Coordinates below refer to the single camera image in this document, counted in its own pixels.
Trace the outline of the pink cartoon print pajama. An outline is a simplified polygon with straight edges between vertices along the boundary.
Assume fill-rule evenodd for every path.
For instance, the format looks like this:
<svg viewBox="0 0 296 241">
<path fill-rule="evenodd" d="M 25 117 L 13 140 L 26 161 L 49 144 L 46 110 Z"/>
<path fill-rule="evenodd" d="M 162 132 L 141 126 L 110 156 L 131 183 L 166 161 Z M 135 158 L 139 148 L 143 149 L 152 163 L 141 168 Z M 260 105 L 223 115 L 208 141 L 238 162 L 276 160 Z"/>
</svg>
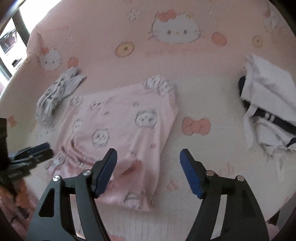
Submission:
<svg viewBox="0 0 296 241">
<path fill-rule="evenodd" d="M 62 118 L 55 157 L 46 170 L 50 175 L 73 177 L 92 168 L 113 148 L 117 164 L 99 201 L 151 211 L 160 155 L 177 113 L 176 86 L 160 76 L 112 91 L 73 96 Z"/>
</svg>

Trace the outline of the folded white black clothes stack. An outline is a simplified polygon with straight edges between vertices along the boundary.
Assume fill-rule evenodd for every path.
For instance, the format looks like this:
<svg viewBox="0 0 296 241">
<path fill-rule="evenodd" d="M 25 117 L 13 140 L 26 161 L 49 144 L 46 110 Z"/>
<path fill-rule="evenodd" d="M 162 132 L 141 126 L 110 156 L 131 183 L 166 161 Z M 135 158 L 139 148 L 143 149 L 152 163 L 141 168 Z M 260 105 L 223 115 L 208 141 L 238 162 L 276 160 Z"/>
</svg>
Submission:
<svg viewBox="0 0 296 241">
<path fill-rule="evenodd" d="M 279 182 L 288 152 L 295 152 L 295 83 L 291 74 L 254 54 L 245 58 L 245 75 L 238 82 L 246 146 L 257 142 L 275 163 Z"/>
</svg>

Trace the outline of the grey white print garment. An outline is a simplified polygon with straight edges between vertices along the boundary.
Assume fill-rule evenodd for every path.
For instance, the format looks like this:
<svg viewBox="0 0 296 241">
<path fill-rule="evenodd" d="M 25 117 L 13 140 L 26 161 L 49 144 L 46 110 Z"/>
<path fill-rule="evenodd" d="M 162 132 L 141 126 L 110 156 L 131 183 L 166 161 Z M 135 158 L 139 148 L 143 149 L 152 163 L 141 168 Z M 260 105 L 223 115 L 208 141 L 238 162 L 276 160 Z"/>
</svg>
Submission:
<svg viewBox="0 0 296 241">
<path fill-rule="evenodd" d="M 73 94 L 77 87 L 86 79 L 76 67 L 63 72 L 57 80 L 41 95 L 36 105 L 35 119 L 42 126 L 53 123 L 54 109 L 63 99 Z"/>
</svg>

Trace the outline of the pink Hello Kitty sofa cover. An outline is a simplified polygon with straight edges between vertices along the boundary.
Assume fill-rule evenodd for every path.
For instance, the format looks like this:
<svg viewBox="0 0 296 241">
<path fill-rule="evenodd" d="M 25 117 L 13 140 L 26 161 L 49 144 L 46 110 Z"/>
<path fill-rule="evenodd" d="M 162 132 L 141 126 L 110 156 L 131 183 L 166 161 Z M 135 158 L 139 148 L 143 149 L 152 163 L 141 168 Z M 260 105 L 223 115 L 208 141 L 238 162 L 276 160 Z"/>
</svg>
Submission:
<svg viewBox="0 0 296 241">
<path fill-rule="evenodd" d="M 182 149 L 218 175 L 248 181 L 265 220 L 295 195 L 295 152 L 275 163 L 262 147 L 246 146 L 246 113 L 238 90 L 246 56 L 289 72 L 295 83 L 295 34 L 269 1 L 37 1 L 23 5 L 30 20 L 27 57 L 1 93 L 11 152 L 43 142 L 55 152 L 73 96 L 112 91 L 154 76 L 176 86 L 178 113 L 160 155 L 151 211 L 97 199 L 112 240 L 184 240 L 201 201 L 179 161 Z M 35 119 L 41 95 L 76 67 L 86 79 L 54 109 L 53 123 Z M 46 161 L 24 178 L 40 199 L 53 175 Z"/>
</svg>

